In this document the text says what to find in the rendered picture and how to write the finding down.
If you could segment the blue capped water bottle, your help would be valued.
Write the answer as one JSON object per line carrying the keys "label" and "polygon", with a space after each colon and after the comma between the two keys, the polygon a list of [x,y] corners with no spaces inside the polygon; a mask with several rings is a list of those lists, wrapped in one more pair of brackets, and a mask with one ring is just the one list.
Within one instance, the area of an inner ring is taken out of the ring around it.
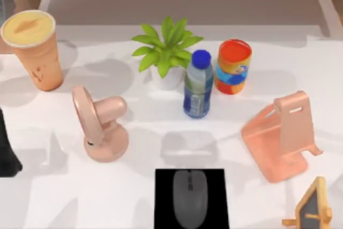
{"label": "blue capped water bottle", "polygon": [[193,52],[184,77],[184,112],[191,118],[201,119],[210,110],[214,82],[211,54],[199,49]]}

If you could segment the green plant in white pot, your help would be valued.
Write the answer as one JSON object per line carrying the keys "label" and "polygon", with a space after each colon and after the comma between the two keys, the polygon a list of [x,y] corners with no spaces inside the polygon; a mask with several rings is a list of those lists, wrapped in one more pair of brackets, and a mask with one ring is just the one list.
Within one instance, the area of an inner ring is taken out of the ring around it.
{"label": "green plant in white pot", "polygon": [[139,72],[148,70],[152,82],[161,90],[175,89],[190,64],[189,47],[203,41],[202,36],[194,35],[186,29],[187,19],[174,22],[170,16],[161,24],[161,34],[150,24],[143,23],[143,34],[131,38],[142,44],[133,53],[133,57],[141,57]]}

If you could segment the orange and blue can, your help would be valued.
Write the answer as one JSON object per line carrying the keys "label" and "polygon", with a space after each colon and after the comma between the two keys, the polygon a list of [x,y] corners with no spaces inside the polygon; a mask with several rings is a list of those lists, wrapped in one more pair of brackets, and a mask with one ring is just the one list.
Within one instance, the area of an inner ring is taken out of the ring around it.
{"label": "orange and blue can", "polygon": [[252,57],[251,47],[243,40],[224,41],[218,52],[214,83],[224,94],[237,94],[244,88]]}

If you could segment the pink desk fan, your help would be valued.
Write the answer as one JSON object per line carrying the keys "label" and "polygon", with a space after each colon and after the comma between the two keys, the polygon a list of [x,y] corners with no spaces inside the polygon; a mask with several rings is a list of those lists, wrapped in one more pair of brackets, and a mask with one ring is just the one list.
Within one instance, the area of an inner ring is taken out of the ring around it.
{"label": "pink desk fan", "polygon": [[79,85],[72,90],[73,104],[84,132],[84,148],[97,162],[112,162],[128,148],[127,130],[117,122],[126,110],[119,96],[93,101],[88,90]]}

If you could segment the black mouse pad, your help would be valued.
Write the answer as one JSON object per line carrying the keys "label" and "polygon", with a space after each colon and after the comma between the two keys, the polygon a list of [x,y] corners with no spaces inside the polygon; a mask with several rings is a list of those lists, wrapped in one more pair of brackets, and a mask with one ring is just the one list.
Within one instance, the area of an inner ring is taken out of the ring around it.
{"label": "black mouse pad", "polygon": [[[154,229],[184,229],[176,220],[173,207],[173,178],[178,170],[156,169]],[[208,185],[208,209],[205,221],[197,229],[230,229],[225,171],[223,169],[196,169],[205,173]]]}

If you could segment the grey computer mouse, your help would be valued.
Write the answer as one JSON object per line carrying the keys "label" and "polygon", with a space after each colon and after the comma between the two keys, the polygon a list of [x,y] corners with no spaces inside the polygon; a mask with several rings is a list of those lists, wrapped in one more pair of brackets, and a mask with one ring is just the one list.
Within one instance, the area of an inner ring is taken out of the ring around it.
{"label": "grey computer mouse", "polygon": [[173,207],[184,229],[197,229],[205,221],[208,209],[207,178],[201,170],[178,170],[173,178]]}

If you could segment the pink phone stand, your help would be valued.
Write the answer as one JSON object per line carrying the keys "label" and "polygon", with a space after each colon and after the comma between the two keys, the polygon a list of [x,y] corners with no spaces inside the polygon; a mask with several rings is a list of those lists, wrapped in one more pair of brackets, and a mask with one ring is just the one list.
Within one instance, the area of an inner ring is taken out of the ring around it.
{"label": "pink phone stand", "polygon": [[303,151],[315,156],[323,152],[315,144],[310,100],[304,91],[274,99],[241,129],[241,136],[271,183],[305,172]]}

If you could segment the orange paper cup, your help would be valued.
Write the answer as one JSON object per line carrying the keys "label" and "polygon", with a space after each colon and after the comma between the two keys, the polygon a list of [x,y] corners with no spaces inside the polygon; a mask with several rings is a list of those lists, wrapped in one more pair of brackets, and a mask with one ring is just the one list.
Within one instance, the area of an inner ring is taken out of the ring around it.
{"label": "orange paper cup", "polygon": [[56,21],[41,10],[26,10],[8,18],[0,29],[4,42],[18,57],[37,88],[52,91],[63,82]]}

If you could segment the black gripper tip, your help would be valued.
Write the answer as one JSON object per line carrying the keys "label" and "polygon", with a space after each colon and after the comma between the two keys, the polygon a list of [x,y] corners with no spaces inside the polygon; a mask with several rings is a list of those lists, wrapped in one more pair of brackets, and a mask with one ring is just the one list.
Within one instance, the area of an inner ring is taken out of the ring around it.
{"label": "black gripper tip", "polygon": [[23,166],[8,139],[3,111],[0,108],[0,178],[14,177],[22,169]]}

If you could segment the wooden framed blackboard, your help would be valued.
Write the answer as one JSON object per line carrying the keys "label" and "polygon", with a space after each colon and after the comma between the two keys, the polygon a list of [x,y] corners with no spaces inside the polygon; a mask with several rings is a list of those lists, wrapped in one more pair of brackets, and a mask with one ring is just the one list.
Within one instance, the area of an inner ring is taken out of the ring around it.
{"label": "wooden framed blackboard", "polygon": [[282,225],[295,229],[330,229],[332,210],[327,201],[326,180],[315,178],[295,208],[294,219],[283,219]]}

